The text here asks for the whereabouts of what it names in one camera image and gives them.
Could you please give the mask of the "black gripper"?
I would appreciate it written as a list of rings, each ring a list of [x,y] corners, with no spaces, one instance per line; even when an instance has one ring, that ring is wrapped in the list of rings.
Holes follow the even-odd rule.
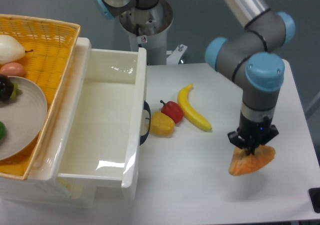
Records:
[[[262,112],[247,113],[241,110],[237,130],[227,134],[229,142],[244,149],[246,155],[254,155],[260,145],[266,145],[279,134],[272,120],[273,116]]]

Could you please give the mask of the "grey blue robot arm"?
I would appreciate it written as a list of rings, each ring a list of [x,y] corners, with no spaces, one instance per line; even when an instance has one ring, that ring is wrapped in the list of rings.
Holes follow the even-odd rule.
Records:
[[[215,38],[204,59],[215,71],[242,89],[239,126],[229,141],[255,154],[277,134],[272,124],[285,64],[273,51],[290,41],[296,25],[290,15],[274,13],[264,0],[224,0],[245,32],[234,40]],[[166,65],[166,32],[173,11],[165,0],[94,0],[106,19],[119,18],[132,50],[144,48],[148,65]]]

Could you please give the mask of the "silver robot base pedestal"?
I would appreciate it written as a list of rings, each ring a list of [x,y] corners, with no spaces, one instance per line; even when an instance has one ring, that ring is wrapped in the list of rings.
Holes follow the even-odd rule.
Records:
[[[159,0],[151,9],[134,7],[122,13],[119,22],[128,35],[130,50],[146,49],[147,64],[153,66],[167,63],[167,32],[173,18],[170,4]]]

